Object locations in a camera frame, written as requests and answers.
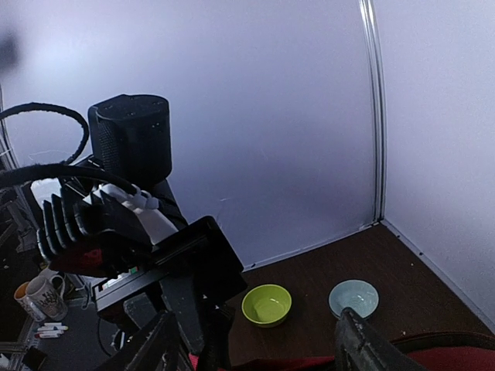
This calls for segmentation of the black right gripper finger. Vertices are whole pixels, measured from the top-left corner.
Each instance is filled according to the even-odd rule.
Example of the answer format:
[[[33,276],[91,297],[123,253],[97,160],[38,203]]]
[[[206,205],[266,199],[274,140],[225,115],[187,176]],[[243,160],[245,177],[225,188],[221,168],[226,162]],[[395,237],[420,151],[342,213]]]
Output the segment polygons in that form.
[[[336,323],[336,370],[426,370],[378,334],[352,308]]]

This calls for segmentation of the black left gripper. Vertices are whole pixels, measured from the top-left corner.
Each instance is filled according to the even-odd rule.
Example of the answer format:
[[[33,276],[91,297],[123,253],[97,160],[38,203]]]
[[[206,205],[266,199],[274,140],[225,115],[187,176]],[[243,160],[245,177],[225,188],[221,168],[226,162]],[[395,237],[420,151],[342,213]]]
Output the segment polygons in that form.
[[[171,311],[158,313],[119,352],[95,368],[138,371],[185,370],[180,334],[189,352],[199,355],[197,370],[231,370],[229,334],[235,310],[226,304],[209,310],[203,329],[195,288],[201,298],[220,305],[246,289],[242,271],[216,220],[205,216],[163,240],[147,264],[111,276],[61,272],[95,278],[91,295],[98,315],[107,321],[122,320],[125,301],[142,292],[150,292],[155,308],[166,305]],[[163,300],[158,297],[159,281]]]

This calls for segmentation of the red student backpack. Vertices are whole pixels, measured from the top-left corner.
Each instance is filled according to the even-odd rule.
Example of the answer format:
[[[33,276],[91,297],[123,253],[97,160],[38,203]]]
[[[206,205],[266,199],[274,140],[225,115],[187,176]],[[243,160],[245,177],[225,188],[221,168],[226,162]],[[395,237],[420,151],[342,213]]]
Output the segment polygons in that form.
[[[494,337],[440,332],[388,342],[350,311],[337,324],[334,356],[256,359],[234,367],[212,356],[189,359],[194,370],[493,370]]]

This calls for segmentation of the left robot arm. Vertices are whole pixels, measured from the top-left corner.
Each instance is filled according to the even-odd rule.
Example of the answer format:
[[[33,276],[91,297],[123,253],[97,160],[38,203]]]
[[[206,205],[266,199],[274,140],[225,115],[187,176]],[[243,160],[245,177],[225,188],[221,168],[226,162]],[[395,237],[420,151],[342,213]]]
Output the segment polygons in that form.
[[[52,270],[90,278],[100,318],[121,330],[104,370],[229,370],[243,267],[212,216],[183,217],[169,188],[169,102],[122,94],[71,109],[31,103],[2,117],[45,111],[73,118],[92,155],[4,171],[4,188],[56,179],[42,204],[38,249]]]

